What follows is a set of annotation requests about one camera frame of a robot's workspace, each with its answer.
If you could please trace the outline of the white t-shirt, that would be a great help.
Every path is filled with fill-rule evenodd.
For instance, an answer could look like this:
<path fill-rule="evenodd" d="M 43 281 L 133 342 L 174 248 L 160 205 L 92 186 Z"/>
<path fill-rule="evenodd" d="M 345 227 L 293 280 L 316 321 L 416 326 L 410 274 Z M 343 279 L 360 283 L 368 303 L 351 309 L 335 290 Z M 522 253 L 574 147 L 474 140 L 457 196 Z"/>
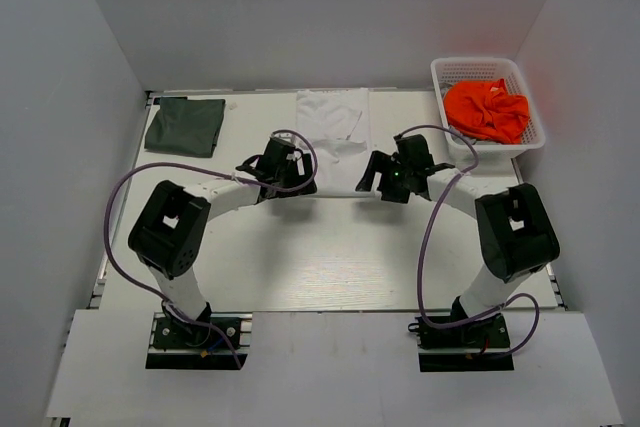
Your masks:
<path fill-rule="evenodd" d="M 369 91 L 302 90 L 296 94 L 296 131 L 312 145 L 320 197 L 362 197 L 356 190 L 372 153 Z"/>

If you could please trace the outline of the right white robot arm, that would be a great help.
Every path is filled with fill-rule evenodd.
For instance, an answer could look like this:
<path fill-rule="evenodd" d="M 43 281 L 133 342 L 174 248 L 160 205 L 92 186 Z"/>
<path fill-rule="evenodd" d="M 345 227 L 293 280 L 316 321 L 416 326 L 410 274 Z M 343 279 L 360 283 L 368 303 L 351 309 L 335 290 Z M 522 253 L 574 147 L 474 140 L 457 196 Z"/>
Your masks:
<path fill-rule="evenodd" d="M 422 135 L 401 133 L 394 141 L 395 153 L 371 153 L 355 190 L 371 191 L 379 176 L 376 190 L 383 201 L 406 204 L 415 195 L 434 203 L 418 256 L 420 316 L 437 330 L 451 329 L 459 343 L 475 345 L 488 332 L 486 318 L 520 299 L 522 296 L 514 293 L 519 285 L 559 257 L 559 240 L 533 185 L 520 183 L 498 193 L 484 193 L 468 176 L 479 166 L 476 151 L 471 152 L 472 164 L 459 169 L 449 163 L 436 163 Z M 429 239 L 443 205 L 476 221 L 483 263 L 473 282 L 452 304 L 451 320 L 435 324 L 425 310 L 423 270 Z"/>

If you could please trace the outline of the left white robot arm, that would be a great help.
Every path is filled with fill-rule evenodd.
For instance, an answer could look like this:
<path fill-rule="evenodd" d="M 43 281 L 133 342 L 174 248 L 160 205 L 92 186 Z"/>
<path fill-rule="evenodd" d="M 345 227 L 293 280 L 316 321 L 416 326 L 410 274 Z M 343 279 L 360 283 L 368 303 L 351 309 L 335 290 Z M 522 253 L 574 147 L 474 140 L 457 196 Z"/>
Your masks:
<path fill-rule="evenodd" d="M 306 139 L 298 147 L 279 130 L 261 154 L 235 167 L 231 174 L 172 163 L 176 169 L 213 176 L 210 182 L 156 185 L 128 237 L 128 247 L 156 279 L 163 308 L 178 319 L 177 334 L 199 346 L 211 334 L 211 308 L 202 295 L 193 266 L 209 222 L 232 211 L 267 200 L 317 192 L 318 158 Z"/>

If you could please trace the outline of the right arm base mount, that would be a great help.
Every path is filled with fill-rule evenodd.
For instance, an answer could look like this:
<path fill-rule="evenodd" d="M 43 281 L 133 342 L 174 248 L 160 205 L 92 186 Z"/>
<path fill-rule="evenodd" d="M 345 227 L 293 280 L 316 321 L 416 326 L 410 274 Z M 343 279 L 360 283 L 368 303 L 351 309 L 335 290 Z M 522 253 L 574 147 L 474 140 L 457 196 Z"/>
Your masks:
<path fill-rule="evenodd" d="M 417 338 L 422 373 L 508 372 L 514 362 L 501 314 L 451 329 L 435 329 L 416 317 L 407 330 Z"/>

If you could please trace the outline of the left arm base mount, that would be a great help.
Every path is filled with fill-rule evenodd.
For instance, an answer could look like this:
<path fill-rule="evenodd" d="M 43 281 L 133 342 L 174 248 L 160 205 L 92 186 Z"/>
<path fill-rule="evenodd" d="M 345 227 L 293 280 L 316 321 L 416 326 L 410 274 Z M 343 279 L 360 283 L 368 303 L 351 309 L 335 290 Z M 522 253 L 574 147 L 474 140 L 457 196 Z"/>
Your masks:
<path fill-rule="evenodd" d="M 252 315 L 214 313 L 210 323 L 224 332 L 236 354 L 215 329 L 185 324 L 155 313 L 146 354 L 147 370 L 235 371 L 249 355 Z"/>

